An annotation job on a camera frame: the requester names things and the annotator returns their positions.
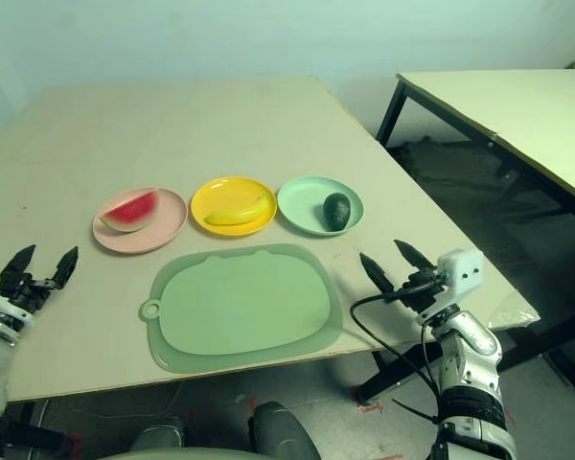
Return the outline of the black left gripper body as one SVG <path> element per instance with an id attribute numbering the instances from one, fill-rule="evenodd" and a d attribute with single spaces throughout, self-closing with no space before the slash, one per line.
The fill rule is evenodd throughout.
<path id="1" fill-rule="evenodd" d="M 32 275 L 26 272 L 0 276 L 0 295 L 30 314 L 40 310 L 50 293 L 58 289 L 60 285 L 55 280 L 34 280 Z"/>

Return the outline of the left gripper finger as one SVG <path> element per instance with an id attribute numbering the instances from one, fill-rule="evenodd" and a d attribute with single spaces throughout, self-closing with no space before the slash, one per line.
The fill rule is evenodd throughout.
<path id="1" fill-rule="evenodd" d="M 18 282 L 24 276 L 34 253 L 34 244 L 18 251 L 1 271 L 0 281 L 5 283 Z"/>
<path id="2" fill-rule="evenodd" d="M 54 289 L 63 289 L 72 276 L 79 257 L 77 246 L 66 252 L 57 264 L 57 269 L 52 277 Z"/>

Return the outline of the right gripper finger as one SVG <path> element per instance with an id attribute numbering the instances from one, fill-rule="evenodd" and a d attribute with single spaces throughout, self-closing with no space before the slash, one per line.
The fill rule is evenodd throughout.
<path id="1" fill-rule="evenodd" d="M 436 266 L 431 261 L 429 261 L 418 249 L 405 241 L 394 240 L 394 243 L 399 249 L 399 252 L 403 258 L 411 266 L 415 267 L 418 273 L 426 275 L 435 274 Z"/>
<path id="2" fill-rule="evenodd" d="M 359 253 L 359 258 L 368 278 L 381 293 L 392 292 L 394 290 L 393 284 L 385 276 L 383 269 L 373 259 L 364 253 Z"/>

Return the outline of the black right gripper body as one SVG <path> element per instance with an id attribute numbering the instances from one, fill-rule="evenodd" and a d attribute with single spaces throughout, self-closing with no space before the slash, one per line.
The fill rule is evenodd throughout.
<path id="1" fill-rule="evenodd" d="M 434 296 L 445 290 L 447 276 L 436 269 L 426 268 L 408 276 L 398 290 L 383 294 L 386 302 L 401 301 L 408 308 L 422 313 L 435 303 Z"/>

